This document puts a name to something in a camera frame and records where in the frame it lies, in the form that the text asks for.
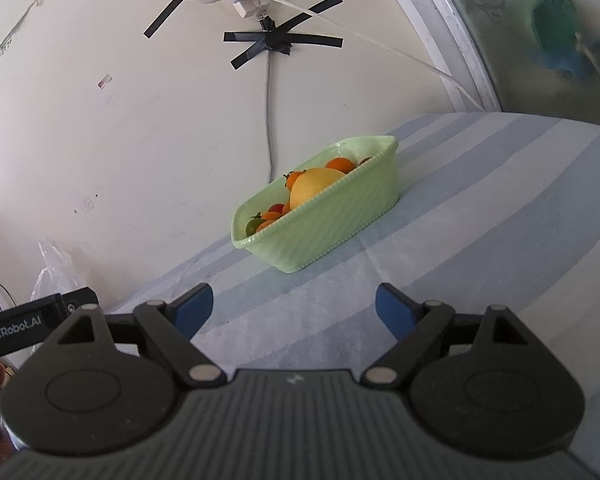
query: plastic bag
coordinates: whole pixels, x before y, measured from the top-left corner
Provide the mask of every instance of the plastic bag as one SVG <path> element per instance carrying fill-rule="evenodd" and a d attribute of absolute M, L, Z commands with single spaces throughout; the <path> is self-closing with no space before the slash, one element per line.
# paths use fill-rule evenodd
<path fill-rule="evenodd" d="M 68 253 L 58 249 L 45 237 L 39 238 L 38 247 L 45 260 L 46 267 L 38 275 L 36 285 L 34 285 L 31 293 L 31 301 L 58 292 L 66 294 L 87 286 L 85 277 L 75 269 Z"/>

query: black tape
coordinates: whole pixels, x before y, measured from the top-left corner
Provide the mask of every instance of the black tape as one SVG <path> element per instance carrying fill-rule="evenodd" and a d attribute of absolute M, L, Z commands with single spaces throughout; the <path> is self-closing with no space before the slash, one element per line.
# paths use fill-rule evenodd
<path fill-rule="evenodd" d="M 319 4 L 315 4 L 310 7 L 313 12 L 324 12 L 331 7 L 341 4 L 342 0 L 323 0 Z M 244 65 L 248 60 L 253 59 L 263 50 L 271 50 L 274 52 L 280 52 L 287 56 L 291 53 L 292 43 L 304 43 L 314 44 L 323 46 L 334 46 L 337 48 L 342 47 L 342 38 L 334 38 L 333 36 L 318 36 L 316 34 L 293 34 L 289 31 L 296 25 L 308 20 L 311 16 L 302 13 L 287 20 L 279 27 L 275 27 L 275 23 L 272 19 L 266 18 L 266 22 L 260 22 L 262 28 L 265 30 L 262 32 L 226 32 L 224 34 L 224 41 L 254 41 L 247 50 L 245 50 L 240 56 L 235 57 L 231 61 L 231 65 L 237 70 Z"/>
<path fill-rule="evenodd" d="M 258 43 L 252 44 L 247 50 L 245 50 L 240 56 L 235 57 L 231 60 L 231 65 L 238 70 L 242 65 L 244 65 L 248 60 L 253 59 L 263 50 L 266 50 L 267 45 L 264 41 L 259 41 Z"/>
<path fill-rule="evenodd" d="M 342 48 L 342 38 L 333 36 L 316 36 L 315 34 L 293 34 L 286 33 L 282 35 L 282 40 L 287 43 L 304 43 L 309 45 L 334 46 Z"/>
<path fill-rule="evenodd" d="M 313 7 L 309 7 L 309 10 L 320 14 L 325 10 L 331 9 L 331 7 L 335 7 L 338 4 L 341 4 L 342 0 L 323 0 L 319 4 L 315 4 Z M 289 32 L 292 28 L 297 27 L 300 23 L 305 22 L 311 16 L 305 14 L 298 14 L 297 16 L 292 17 L 290 20 L 287 20 L 285 23 L 276 27 L 276 30 L 280 30 L 282 32 Z"/>
<path fill-rule="evenodd" d="M 144 32 L 144 35 L 148 38 L 154 35 L 155 31 L 164 23 L 164 21 L 171 15 L 171 13 L 177 9 L 177 7 L 184 0 L 171 0 L 169 5 L 165 7 L 165 9 L 160 13 L 160 15 L 154 20 L 154 22 L 149 25 L 149 28 Z"/>

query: yellow fruit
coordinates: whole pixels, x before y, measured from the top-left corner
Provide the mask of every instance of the yellow fruit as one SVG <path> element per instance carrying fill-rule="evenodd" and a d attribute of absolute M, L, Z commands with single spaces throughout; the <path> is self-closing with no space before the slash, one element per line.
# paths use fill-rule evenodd
<path fill-rule="evenodd" d="M 300 175 L 294 182 L 294 186 L 291 189 L 291 197 L 289 199 L 291 209 L 293 210 L 307 200 L 311 200 L 323 189 L 340 180 L 343 176 L 344 173 L 341 171 L 330 170 L 330 168 L 311 168 L 310 170 L 306 170 L 306 173 Z"/>

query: green plastic basket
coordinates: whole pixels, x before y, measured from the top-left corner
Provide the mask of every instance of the green plastic basket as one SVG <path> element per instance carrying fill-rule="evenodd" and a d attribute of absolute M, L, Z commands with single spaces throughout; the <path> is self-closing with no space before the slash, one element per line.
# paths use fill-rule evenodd
<path fill-rule="evenodd" d="M 252 216 L 289 200 L 285 177 L 272 182 L 235 211 L 231 228 L 234 246 L 251 251 L 283 272 L 304 269 L 398 202 L 397 147 L 391 136 L 352 137 L 328 147 L 296 171 L 324 167 L 337 156 L 356 163 L 372 158 L 272 225 L 246 237 L 244 229 Z"/>

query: striped tablecloth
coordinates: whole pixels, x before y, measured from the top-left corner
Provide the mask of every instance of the striped tablecloth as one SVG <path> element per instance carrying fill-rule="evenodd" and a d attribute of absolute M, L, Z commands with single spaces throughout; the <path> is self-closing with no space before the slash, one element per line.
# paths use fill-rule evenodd
<path fill-rule="evenodd" d="M 332 253 L 283 274 L 223 238 L 119 312 L 207 282 L 214 313 L 192 341 L 228 370 L 359 373 L 395 342 L 374 309 L 381 282 L 458 312 L 506 304 L 583 387 L 573 450 L 600 472 L 600 126 L 463 113 L 392 134 L 400 202 Z"/>

